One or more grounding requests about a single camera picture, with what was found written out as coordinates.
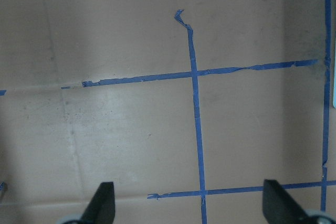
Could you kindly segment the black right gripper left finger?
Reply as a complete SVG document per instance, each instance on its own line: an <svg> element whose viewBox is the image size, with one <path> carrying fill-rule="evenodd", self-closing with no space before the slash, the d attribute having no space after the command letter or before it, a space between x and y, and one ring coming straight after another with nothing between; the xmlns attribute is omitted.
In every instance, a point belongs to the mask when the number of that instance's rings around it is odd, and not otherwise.
<svg viewBox="0 0 336 224"><path fill-rule="evenodd" d="M80 222L113 224L115 215L114 184L102 182L83 212Z"/></svg>

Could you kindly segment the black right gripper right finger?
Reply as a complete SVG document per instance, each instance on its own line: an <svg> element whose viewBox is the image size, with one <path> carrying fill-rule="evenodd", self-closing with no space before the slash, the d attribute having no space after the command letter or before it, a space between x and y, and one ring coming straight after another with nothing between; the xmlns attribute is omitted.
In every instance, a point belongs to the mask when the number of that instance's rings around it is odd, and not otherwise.
<svg viewBox="0 0 336 224"><path fill-rule="evenodd" d="M262 203L263 215L269 224L314 223L314 218L309 217L276 180L264 180Z"/></svg>

